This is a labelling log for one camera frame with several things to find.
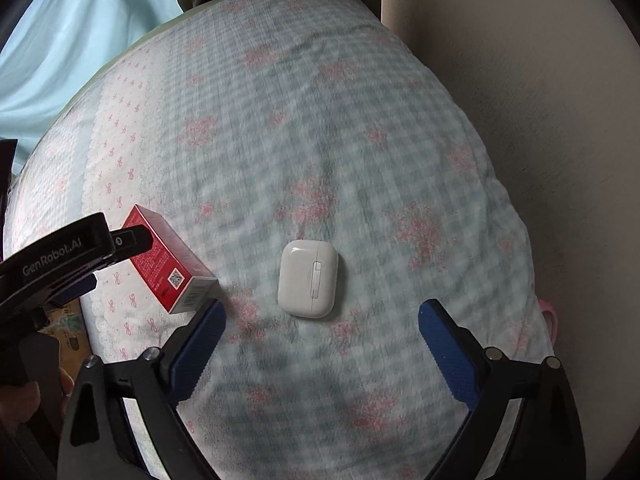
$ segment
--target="beige wall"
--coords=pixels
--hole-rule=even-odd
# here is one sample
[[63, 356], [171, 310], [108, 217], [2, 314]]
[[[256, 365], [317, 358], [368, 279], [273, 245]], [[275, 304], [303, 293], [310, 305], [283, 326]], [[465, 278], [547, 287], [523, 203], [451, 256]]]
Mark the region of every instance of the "beige wall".
[[588, 478], [640, 426], [640, 48], [609, 0], [382, 0], [529, 229]]

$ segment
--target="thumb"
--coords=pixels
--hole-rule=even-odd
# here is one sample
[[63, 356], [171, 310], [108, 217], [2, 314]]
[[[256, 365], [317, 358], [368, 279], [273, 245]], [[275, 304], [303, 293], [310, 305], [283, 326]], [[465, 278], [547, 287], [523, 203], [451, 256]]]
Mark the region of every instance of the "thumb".
[[40, 387], [31, 382], [24, 386], [0, 386], [0, 422], [15, 434], [18, 425], [27, 422], [40, 406]]

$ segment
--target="light blue curtain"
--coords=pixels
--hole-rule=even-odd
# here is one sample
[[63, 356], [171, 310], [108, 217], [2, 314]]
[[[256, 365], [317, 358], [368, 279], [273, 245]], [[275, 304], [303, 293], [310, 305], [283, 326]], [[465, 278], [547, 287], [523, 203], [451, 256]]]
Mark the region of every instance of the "light blue curtain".
[[181, 12], [176, 0], [34, 0], [0, 52], [0, 138], [18, 139], [13, 173], [102, 65]]

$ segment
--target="metal screw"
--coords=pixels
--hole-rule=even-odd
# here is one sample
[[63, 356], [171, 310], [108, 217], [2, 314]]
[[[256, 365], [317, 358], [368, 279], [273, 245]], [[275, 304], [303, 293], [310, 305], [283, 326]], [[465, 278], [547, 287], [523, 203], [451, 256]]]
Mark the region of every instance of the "metal screw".
[[153, 361], [154, 359], [158, 359], [160, 355], [160, 349], [157, 346], [151, 346], [147, 348], [144, 352], [142, 352], [142, 358], [145, 361]]
[[546, 358], [546, 365], [549, 368], [553, 368], [553, 370], [558, 370], [558, 368], [562, 366], [562, 363], [560, 362], [560, 359], [558, 359], [557, 357], [551, 356]]
[[502, 351], [495, 346], [489, 346], [489, 348], [484, 351], [484, 355], [487, 356], [489, 361], [499, 361], [503, 357]]
[[97, 355], [92, 355], [91, 357], [88, 357], [87, 359], [84, 360], [84, 363], [82, 363], [82, 366], [84, 366], [85, 368], [93, 368], [99, 362], [100, 362], [100, 358]]

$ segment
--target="human hand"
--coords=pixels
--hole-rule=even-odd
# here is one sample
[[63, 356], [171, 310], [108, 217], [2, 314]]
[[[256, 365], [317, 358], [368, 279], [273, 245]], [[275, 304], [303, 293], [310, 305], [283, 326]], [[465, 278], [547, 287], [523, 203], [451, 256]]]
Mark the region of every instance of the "human hand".
[[[63, 394], [60, 411], [64, 417], [74, 388], [74, 380], [63, 368], [60, 368], [60, 387]], [[38, 383], [33, 381], [23, 386], [0, 386], [0, 422], [9, 434], [15, 434], [18, 426], [27, 422], [39, 406]]]

